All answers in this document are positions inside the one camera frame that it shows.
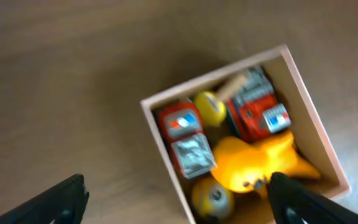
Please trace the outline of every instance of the cardboard box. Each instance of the cardboard box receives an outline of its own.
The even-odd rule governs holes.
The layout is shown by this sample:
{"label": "cardboard box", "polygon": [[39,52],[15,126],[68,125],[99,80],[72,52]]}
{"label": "cardboard box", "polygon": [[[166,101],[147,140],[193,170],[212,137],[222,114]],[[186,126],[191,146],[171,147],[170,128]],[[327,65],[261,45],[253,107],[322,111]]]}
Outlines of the cardboard box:
{"label": "cardboard box", "polygon": [[[339,165],[335,151],[329,141],[326,131],[314,108],[311,98],[302,82],[302,78],[294,64],[290,51],[286,45],[281,45],[272,50],[262,52],[239,62],[209,72],[198,78],[169,88],[141,101],[150,130],[168,169],[173,185],[179,199],[185,209],[190,223],[196,221],[187,201],[188,187],[180,181],[175,172],[167,149],[163,143],[152,110],[186,96],[192,96],[201,90],[210,89],[234,72],[263,65],[272,79],[274,87],[283,95],[289,105],[287,108],[292,125],[295,141],[301,153],[316,166],[323,178],[314,184],[306,186],[323,194],[327,198],[340,197],[350,191],[349,183]],[[273,213],[267,200],[248,200],[247,203],[236,205],[236,211],[232,218],[225,223],[273,223]]]}

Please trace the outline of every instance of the toy car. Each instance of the toy car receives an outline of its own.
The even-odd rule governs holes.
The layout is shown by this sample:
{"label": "toy car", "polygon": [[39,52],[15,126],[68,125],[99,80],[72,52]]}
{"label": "toy car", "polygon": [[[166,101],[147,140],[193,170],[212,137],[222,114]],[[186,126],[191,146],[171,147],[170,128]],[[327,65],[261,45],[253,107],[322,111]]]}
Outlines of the toy car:
{"label": "toy car", "polygon": [[204,135],[196,106],[190,101],[164,108],[158,123],[167,144],[171,160],[187,179],[205,174],[216,163]]}
{"label": "toy car", "polygon": [[250,80],[227,100],[226,107],[236,136],[252,143],[283,130],[291,120],[285,107],[277,103],[263,68],[250,68],[247,72]]}

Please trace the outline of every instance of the yellow rubber duck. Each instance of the yellow rubber duck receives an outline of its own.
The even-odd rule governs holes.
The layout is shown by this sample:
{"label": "yellow rubber duck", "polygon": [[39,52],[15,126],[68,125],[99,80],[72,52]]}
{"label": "yellow rubber duck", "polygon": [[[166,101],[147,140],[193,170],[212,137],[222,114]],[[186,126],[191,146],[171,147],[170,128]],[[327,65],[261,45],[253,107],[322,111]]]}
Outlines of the yellow rubber duck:
{"label": "yellow rubber duck", "polygon": [[274,172],[289,177],[319,179],[318,170],[302,159],[294,147],[291,131],[252,145],[235,137],[226,137],[213,150],[217,168],[211,173],[221,185],[233,192],[256,190],[261,196],[266,196],[265,184]]}

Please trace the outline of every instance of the yellow ball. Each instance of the yellow ball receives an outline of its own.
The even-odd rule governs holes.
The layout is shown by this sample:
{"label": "yellow ball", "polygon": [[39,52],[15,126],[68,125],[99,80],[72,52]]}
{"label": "yellow ball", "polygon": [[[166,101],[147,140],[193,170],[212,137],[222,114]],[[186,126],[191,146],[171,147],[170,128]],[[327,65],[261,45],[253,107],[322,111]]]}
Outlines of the yellow ball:
{"label": "yellow ball", "polygon": [[197,213],[210,221],[221,221],[234,209],[233,193],[212,177],[197,181],[193,186],[191,201]]}
{"label": "yellow ball", "polygon": [[226,118],[226,107],[210,91],[198,93],[194,99],[201,119],[207,126],[220,126]]}

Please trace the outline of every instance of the wooden stick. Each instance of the wooden stick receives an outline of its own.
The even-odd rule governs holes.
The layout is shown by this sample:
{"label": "wooden stick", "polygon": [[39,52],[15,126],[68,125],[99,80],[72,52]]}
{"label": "wooden stick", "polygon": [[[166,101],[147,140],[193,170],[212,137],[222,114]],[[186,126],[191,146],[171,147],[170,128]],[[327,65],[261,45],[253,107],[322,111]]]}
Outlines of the wooden stick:
{"label": "wooden stick", "polygon": [[216,93],[215,97],[219,101],[225,101],[232,97],[242,86],[249,80],[248,74],[245,71],[238,72],[233,75]]}

